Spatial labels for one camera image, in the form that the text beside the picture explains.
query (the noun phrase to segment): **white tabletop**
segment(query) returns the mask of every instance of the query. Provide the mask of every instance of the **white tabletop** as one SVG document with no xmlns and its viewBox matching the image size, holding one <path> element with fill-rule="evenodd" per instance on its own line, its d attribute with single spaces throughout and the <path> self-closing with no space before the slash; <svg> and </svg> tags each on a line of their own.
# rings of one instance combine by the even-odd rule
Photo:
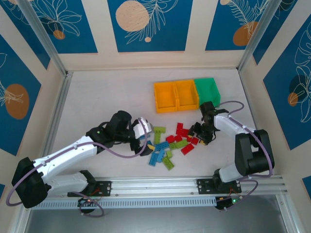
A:
<svg viewBox="0 0 311 233">
<path fill-rule="evenodd" d="M 244 125 L 254 127 L 247 100 L 235 69 L 170 68 L 131 69 L 108 71 L 74 72 L 65 107 L 60 120 L 53 151 L 57 151 L 85 135 L 91 128 L 109 121 L 118 110 L 125 110 L 133 120 L 144 117 L 154 126 L 166 127 L 161 141 L 168 135 L 175 135 L 178 122 L 190 128 L 200 122 L 200 110 L 157 114 L 153 83 L 170 80 L 213 77 L 221 94 L 221 102 L 238 100 L 245 108 L 234 114 Z M 223 106 L 234 110 L 238 104 Z M 212 175 L 218 168 L 234 161 L 235 140 L 223 132 L 217 132 L 217 139 L 207 146 L 198 144 L 184 156 L 180 150 L 173 150 L 171 161 L 175 167 L 168 171 L 161 163 L 148 165 L 150 155 L 134 159 L 122 159 L 109 152 L 81 161 L 65 173 L 87 169 L 94 177 L 178 177 Z M 129 144 L 115 145 L 115 152 L 133 155 Z"/>
</svg>

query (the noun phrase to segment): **plastic container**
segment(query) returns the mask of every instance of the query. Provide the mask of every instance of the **plastic container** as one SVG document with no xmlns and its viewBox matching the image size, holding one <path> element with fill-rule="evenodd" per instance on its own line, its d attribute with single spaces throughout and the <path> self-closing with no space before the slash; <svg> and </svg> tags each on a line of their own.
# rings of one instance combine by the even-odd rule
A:
<svg viewBox="0 0 311 233">
<path fill-rule="evenodd" d="M 178 111 L 199 109 L 199 95 L 193 80 L 176 81 Z"/>
<path fill-rule="evenodd" d="M 213 78 L 195 79 L 194 82 L 199 94 L 199 105 L 209 101 L 212 101 L 214 107 L 220 104 L 220 94 Z"/>
<path fill-rule="evenodd" d="M 157 113 L 178 111 L 178 97 L 174 82 L 155 83 L 155 107 Z"/>
</svg>

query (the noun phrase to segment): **green block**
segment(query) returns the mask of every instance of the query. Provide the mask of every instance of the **green block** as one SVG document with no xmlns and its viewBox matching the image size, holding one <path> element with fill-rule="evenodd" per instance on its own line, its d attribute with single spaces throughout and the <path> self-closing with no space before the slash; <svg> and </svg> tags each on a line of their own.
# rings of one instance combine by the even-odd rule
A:
<svg viewBox="0 0 311 233">
<path fill-rule="evenodd" d="M 165 133 L 166 128 L 165 127 L 154 127 L 154 132 L 155 133 Z"/>
<path fill-rule="evenodd" d="M 214 107 L 220 104 L 220 94 L 213 78 L 195 79 L 196 90 L 199 95 L 199 105 L 212 101 Z"/>
<path fill-rule="evenodd" d="M 155 133 L 154 144 L 159 144 L 161 141 L 161 134 Z"/>
<path fill-rule="evenodd" d="M 171 149 L 171 150 L 177 149 L 177 148 L 176 148 L 176 143 L 175 143 L 175 142 L 172 142 L 172 143 L 170 143 L 169 145 L 170 145 L 170 149 Z"/>
<path fill-rule="evenodd" d="M 172 162 L 170 161 L 168 157 L 164 157 L 162 159 L 162 163 L 165 165 L 168 171 L 174 168 L 174 164 L 172 164 Z"/>
<path fill-rule="evenodd" d="M 180 141 L 180 142 L 176 142 L 176 148 L 179 149 L 179 148 L 182 148 L 182 147 L 185 147 L 186 145 L 188 145 L 188 142 L 186 139 Z"/>
<path fill-rule="evenodd" d="M 172 152 L 171 152 L 170 150 L 168 150 L 168 151 L 166 152 L 166 156 L 167 156 L 169 159 L 171 159 L 171 158 L 173 157 L 173 154 L 172 154 Z"/>
</svg>

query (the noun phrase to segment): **black bracket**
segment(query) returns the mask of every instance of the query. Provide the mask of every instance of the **black bracket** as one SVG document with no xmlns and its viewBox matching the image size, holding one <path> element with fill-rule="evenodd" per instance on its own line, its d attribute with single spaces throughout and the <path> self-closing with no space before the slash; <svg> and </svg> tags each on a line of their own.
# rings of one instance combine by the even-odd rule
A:
<svg viewBox="0 0 311 233">
<path fill-rule="evenodd" d="M 213 179 L 197 179 L 199 194 L 229 194 L 230 190 L 233 189 L 236 193 L 241 193 L 241 185 L 236 181 L 222 183 L 216 187 Z"/>
<path fill-rule="evenodd" d="M 96 181 L 93 192 L 87 194 L 90 197 L 110 197 L 111 193 L 111 181 Z M 74 193 L 68 193 L 68 197 L 80 197 Z"/>
</svg>

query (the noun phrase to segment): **red block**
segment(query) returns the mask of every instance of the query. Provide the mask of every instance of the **red block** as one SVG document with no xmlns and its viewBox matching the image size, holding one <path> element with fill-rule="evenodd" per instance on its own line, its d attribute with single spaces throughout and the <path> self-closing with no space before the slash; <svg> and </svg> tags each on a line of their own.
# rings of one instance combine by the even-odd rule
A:
<svg viewBox="0 0 311 233">
<path fill-rule="evenodd" d="M 184 127 L 183 123 L 177 123 L 177 128 L 176 128 L 177 135 L 181 135 L 183 133 L 183 127 Z"/>
<path fill-rule="evenodd" d="M 182 136 L 182 137 L 188 137 L 188 133 L 189 133 L 189 130 L 183 129 L 183 130 L 182 130 L 181 136 Z"/>
<path fill-rule="evenodd" d="M 192 151 L 194 148 L 193 144 L 188 144 L 186 145 L 183 149 L 181 149 L 181 152 L 186 155 L 188 154 L 190 151 Z"/>
<path fill-rule="evenodd" d="M 173 135 L 168 136 L 167 138 L 165 138 L 165 141 L 167 141 L 168 143 L 172 143 L 175 141 L 175 137 Z"/>
<path fill-rule="evenodd" d="M 175 136 L 175 141 L 180 142 L 183 138 L 180 135 Z"/>
<path fill-rule="evenodd" d="M 198 145 L 198 142 L 199 142 L 199 139 L 196 138 L 196 137 L 193 137 L 193 138 L 191 139 L 191 143 L 192 143 L 192 144 Z"/>
</svg>

